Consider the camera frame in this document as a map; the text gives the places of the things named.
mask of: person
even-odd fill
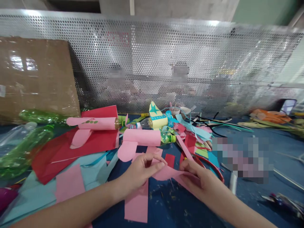
[[[159,163],[151,165],[152,159],[158,160]],[[15,223],[12,227],[83,228],[108,208],[124,200],[165,165],[167,162],[159,155],[140,155],[119,178],[45,208]],[[188,171],[200,178],[201,186],[197,186],[189,178],[182,176],[196,198],[236,228],[276,227],[232,194],[212,171],[188,159],[180,164],[180,170]]]

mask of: perforated metal panel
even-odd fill
[[[147,112],[154,100],[241,115],[302,92],[271,87],[303,37],[296,28],[0,10],[0,35],[69,41],[82,106]]]

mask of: cardboard box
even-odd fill
[[[67,41],[0,37],[0,124],[24,109],[80,116]]]

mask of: red paper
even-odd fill
[[[194,154],[195,153],[195,143],[196,143],[196,138],[193,137],[192,135],[187,135],[185,139],[185,145],[188,148],[189,152]]]
[[[171,154],[166,154],[165,161],[168,163],[168,166],[174,168],[175,156]]]
[[[85,111],[82,112],[82,117],[117,117],[117,109],[116,106],[109,106]],[[77,130],[78,128],[74,128],[49,141],[36,155],[32,162],[32,168],[41,183],[46,184],[52,180],[60,171],[75,161],[75,157],[117,148],[117,139],[119,137],[118,130],[105,130],[94,131],[82,147],[70,149],[72,139]]]

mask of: bottle cap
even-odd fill
[[[176,136],[172,135],[172,142],[175,143],[176,142]]]

